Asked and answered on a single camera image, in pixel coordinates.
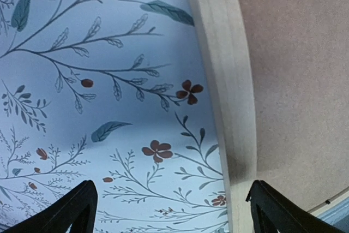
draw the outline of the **wallpaper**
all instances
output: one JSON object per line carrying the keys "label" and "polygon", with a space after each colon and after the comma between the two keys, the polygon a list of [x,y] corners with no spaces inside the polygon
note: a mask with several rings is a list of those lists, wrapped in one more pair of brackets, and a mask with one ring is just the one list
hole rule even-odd
{"label": "wallpaper", "polygon": [[0,0],[0,223],[83,180],[95,232],[224,232],[187,0]]}

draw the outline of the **leaf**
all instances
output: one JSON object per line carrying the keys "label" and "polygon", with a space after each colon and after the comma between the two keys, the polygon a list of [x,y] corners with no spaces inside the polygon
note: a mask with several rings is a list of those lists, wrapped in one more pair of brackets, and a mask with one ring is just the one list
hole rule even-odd
{"label": "leaf", "polygon": [[19,98],[30,98],[31,97],[31,94],[30,93],[24,93],[24,94],[21,94]]}
{"label": "leaf", "polygon": [[151,91],[155,93],[164,93],[167,90],[171,89],[173,85],[170,84],[162,84],[162,85],[155,85],[153,88],[151,88]]}
{"label": "leaf", "polygon": [[124,44],[122,44],[121,40],[118,38],[107,38],[107,42],[113,46],[117,46],[120,49],[124,46]]}
{"label": "leaf", "polygon": [[87,33],[87,35],[86,35],[84,40],[89,39],[89,38],[93,37],[94,35],[96,35],[97,32],[100,30],[100,24],[101,23],[102,23],[101,18],[99,16],[96,17],[96,19],[93,22],[93,25],[88,30],[88,33]]}
{"label": "leaf", "polygon": [[170,108],[170,103],[163,97],[161,97],[161,107],[167,112],[169,111],[169,108]]}
{"label": "leaf", "polygon": [[79,112],[79,114],[82,114],[82,104],[78,97],[75,98],[75,108]]}
{"label": "leaf", "polygon": [[140,54],[136,59],[135,59],[135,62],[133,62],[133,66],[131,67],[131,69],[134,69],[134,68],[138,68],[142,62],[144,60],[144,55],[143,54]]}
{"label": "leaf", "polygon": [[68,38],[68,34],[69,34],[69,28],[66,27],[65,30],[58,36],[56,41],[53,42],[51,50],[56,49],[56,48],[60,47],[62,44],[64,44],[64,42]]}
{"label": "leaf", "polygon": [[201,128],[200,129],[200,144],[202,143],[204,137],[205,137],[205,129],[204,128]]}
{"label": "leaf", "polygon": [[199,186],[199,190],[203,189],[205,186],[207,186],[210,183],[211,183],[211,181],[208,181],[208,182],[201,184],[201,186]]}
{"label": "leaf", "polygon": [[146,69],[146,70],[144,70],[144,72],[147,73],[149,76],[153,76],[153,77],[160,76],[160,73],[155,69]]}
{"label": "leaf", "polygon": [[222,217],[222,216],[227,215],[227,214],[228,214],[227,212],[228,212],[228,210],[223,210],[223,211],[218,215],[217,218],[220,218],[220,217]]}
{"label": "leaf", "polygon": [[190,193],[191,193],[191,190],[186,193],[185,197],[187,197]]}
{"label": "leaf", "polygon": [[114,90],[114,96],[115,96],[116,100],[120,101],[120,99],[122,98],[121,87],[120,87],[119,83],[116,82],[115,80],[114,80],[113,90]]}
{"label": "leaf", "polygon": [[85,100],[93,100],[97,97],[96,94],[82,94],[81,97]]}
{"label": "leaf", "polygon": [[193,147],[193,146],[186,146],[186,148],[187,148],[188,150],[196,150],[196,151],[198,151],[198,149],[195,148],[195,147]]}
{"label": "leaf", "polygon": [[44,111],[40,110],[41,111],[41,114],[44,118],[47,118],[47,115],[44,113]]}
{"label": "leaf", "polygon": [[198,166],[198,167],[197,167],[197,170],[198,170],[201,174],[203,174],[204,176],[206,176],[205,173],[204,173],[203,170],[202,170],[202,167]]}
{"label": "leaf", "polygon": [[1,190],[2,194],[5,195],[6,198],[8,198],[9,200],[12,201],[12,199],[9,196],[9,194],[7,194],[7,192],[5,191],[5,189],[2,186],[0,186],[0,190]]}
{"label": "leaf", "polygon": [[63,80],[61,75],[58,76],[56,83],[55,83],[56,91],[57,93],[60,93],[63,89]]}
{"label": "leaf", "polygon": [[136,92],[136,98],[139,100],[139,101],[144,101],[144,93],[143,91],[141,91],[140,89],[137,88],[137,92]]}
{"label": "leaf", "polygon": [[25,88],[25,85],[19,86],[19,87],[17,88],[17,91],[16,91],[15,94],[17,94],[17,93],[22,93],[22,91],[24,90],[24,88]]}
{"label": "leaf", "polygon": [[21,32],[27,25],[31,0],[19,0],[12,14],[11,26]]}
{"label": "leaf", "polygon": [[138,19],[136,22],[133,23],[130,32],[135,32],[141,29],[145,25],[147,19],[148,19],[148,14],[142,15],[140,19]]}
{"label": "leaf", "polygon": [[213,151],[215,151],[217,148],[218,148],[218,144],[213,145],[212,147],[210,147],[209,150],[206,152],[205,159],[207,159],[207,157],[208,157]]}
{"label": "leaf", "polygon": [[27,124],[27,118],[26,118],[26,115],[24,114],[23,110],[21,111],[21,117],[22,117],[23,122]]}
{"label": "leaf", "polygon": [[188,120],[188,118],[189,118],[188,116],[184,116],[184,117],[183,117],[183,124],[186,123],[186,121]]}
{"label": "leaf", "polygon": [[101,142],[105,140],[112,131],[128,125],[132,124],[118,121],[107,122],[101,125],[95,132],[92,133],[91,140],[93,142]]}
{"label": "leaf", "polygon": [[151,1],[146,4],[141,4],[140,7],[144,11],[165,15],[175,21],[178,21],[187,25],[191,25],[191,26],[194,25],[194,20],[187,12],[185,12],[183,9],[176,8],[172,5],[169,5],[163,1],[160,1],[160,0]]}
{"label": "leaf", "polygon": [[12,174],[17,176],[20,172],[21,172],[22,169],[12,169]]}
{"label": "leaf", "polygon": [[130,82],[132,82],[132,83],[135,84],[135,85],[139,85],[139,86],[143,85],[143,84],[144,84],[145,82],[147,82],[147,81],[148,81],[148,79],[145,79],[145,78],[143,78],[143,77],[130,80]]}
{"label": "leaf", "polygon": [[87,51],[87,49],[78,46],[74,46],[72,47],[72,49],[75,51],[75,53],[79,54],[82,57],[89,57],[89,52]]}

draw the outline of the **red berry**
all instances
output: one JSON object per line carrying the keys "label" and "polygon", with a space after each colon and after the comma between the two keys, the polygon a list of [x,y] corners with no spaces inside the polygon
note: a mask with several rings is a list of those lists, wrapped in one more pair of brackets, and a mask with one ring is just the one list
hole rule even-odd
{"label": "red berry", "polygon": [[83,79],[83,80],[81,80],[81,85],[83,87],[92,87],[93,81],[91,79]]}

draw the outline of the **botanical pattern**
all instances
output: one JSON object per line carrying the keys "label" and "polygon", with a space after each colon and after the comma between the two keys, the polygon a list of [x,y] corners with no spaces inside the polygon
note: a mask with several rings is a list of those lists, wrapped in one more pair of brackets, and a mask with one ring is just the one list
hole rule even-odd
{"label": "botanical pattern", "polygon": [[227,229],[186,0],[0,0],[0,43],[0,223],[92,179],[95,232]]}
{"label": "botanical pattern", "polygon": [[[227,214],[226,211],[226,200],[224,192],[212,192],[207,198],[203,198],[200,201],[195,201],[192,195],[199,195],[200,191],[203,190],[207,185],[215,182],[221,183],[223,180],[222,173],[212,167],[208,161],[209,156],[214,153],[217,149],[217,145],[211,145],[206,149],[204,142],[206,131],[204,128],[200,129],[200,136],[196,137],[193,132],[186,126],[188,116],[184,116],[182,120],[176,114],[176,119],[184,132],[182,136],[187,136],[189,142],[193,142],[194,146],[187,146],[187,150],[196,151],[198,158],[190,158],[180,153],[172,153],[170,151],[171,145],[168,143],[159,143],[157,140],[153,140],[149,147],[143,147],[142,152],[146,156],[153,156],[153,164],[149,163],[149,171],[146,172],[145,180],[138,178],[134,174],[134,168],[137,165],[137,156],[133,150],[130,150],[127,155],[121,156],[118,149],[115,149],[115,153],[111,155],[111,160],[117,164],[115,171],[109,171],[110,177],[103,178],[104,182],[110,183],[115,182],[114,186],[111,186],[109,190],[105,190],[103,198],[119,199],[120,202],[128,204],[142,204],[148,205],[152,199],[166,200],[168,205],[176,205],[176,208],[160,208],[154,210],[153,214],[148,219],[135,219],[133,217],[126,218],[117,214],[112,214],[107,211],[98,211],[100,216],[99,220],[102,223],[121,221],[132,221],[138,224],[144,224],[142,226],[132,226],[127,228],[126,232],[199,232],[208,231],[213,232],[223,228],[227,221],[226,219],[219,219]],[[160,180],[166,169],[161,166],[163,159],[169,159],[172,156],[174,158],[184,158],[191,167],[195,166],[197,171],[190,173],[187,172],[184,167],[180,167],[179,171],[174,174],[179,175],[181,180],[199,178],[202,180],[202,184],[198,185],[198,188],[193,188],[192,184],[189,184],[189,188],[186,189],[178,187],[172,190],[169,194],[162,194],[158,192],[156,183]],[[182,224],[192,222],[195,219],[201,219],[207,215],[214,216],[215,222],[206,227],[196,226],[192,229],[181,227]]]}

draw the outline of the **teal leaf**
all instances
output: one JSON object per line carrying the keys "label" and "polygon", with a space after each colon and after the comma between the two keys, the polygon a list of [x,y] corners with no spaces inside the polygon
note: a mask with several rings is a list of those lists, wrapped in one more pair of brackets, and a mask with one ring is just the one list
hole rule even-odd
{"label": "teal leaf", "polygon": [[27,25],[31,0],[19,0],[12,14],[11,26],[21,32]]}
{"label": "teal leaf", "polygon": [[191,15],[189,15],[183,9],[176,8],[160,0],[155,0],[146,4],[141,4],[141,9],[148,12],[154,12],[154,13],[168,16],[175,21],[178,21],[187,25],[191,25],[191,26],[194,25],[194,20],[192,19]]}
{"label": "teal leaf", "polygon": [[205,129],[204,128],[201,128],[200,129],[200,144],[202,143],[204,137],[205,137]]}
{"label": "teal leaf", "polygon": [[207,159],[207,157],[208,157],[213,151],[215,151],[217,148],[218,148],[218,144],[213,145],[212,147],[210,147],[209,150],[206,152],[205,159]]}
{"label": "teal leaf", "polygon": [[225,216],[225,215],[227,215],[227,210],[223,210],[223,211],[218,215],[217,218],[220,218],[220,217]]}
{"label": "teal leaf", "polygon": [[12,169],[12,174],[17,176],[20,172],[21,172],[22,169]]}
{"label": "teal leaf", "polygon": [[201,185],[199,186],[199,190],[203,189],[205,186],[207,186],[207,185],[210,184],[210,183],[211,183],[211,181],[208,181],[208,182],[205,182],[205,183],[201,184]]}
{"label": "teal leaf", "polygon": [[128,125],[132,124],[118,121],[107,122],[101,125],[95,132],[92,133],[91,140],[93,142],[101,142],[105,140],[112,131]]}
{"label": "teal leaf", "polygon": [[19,87],[17,88],[17,91],[16,91],[15,94],[17,94],[17,93],[22,93],[22,91],[24,90],[25,87],[26,87],[25,85],[19,86]]}
{"label": "teal leaf", "polygon": [[5,191],[5,189],[3,187],[0,186],[0,190],[1,190],[2,194],[4,194],[6,196],[6,198],[8,198],[9,200],[12,201],[12,199],[9,196],[9,194],[7,194],[7,192]]}

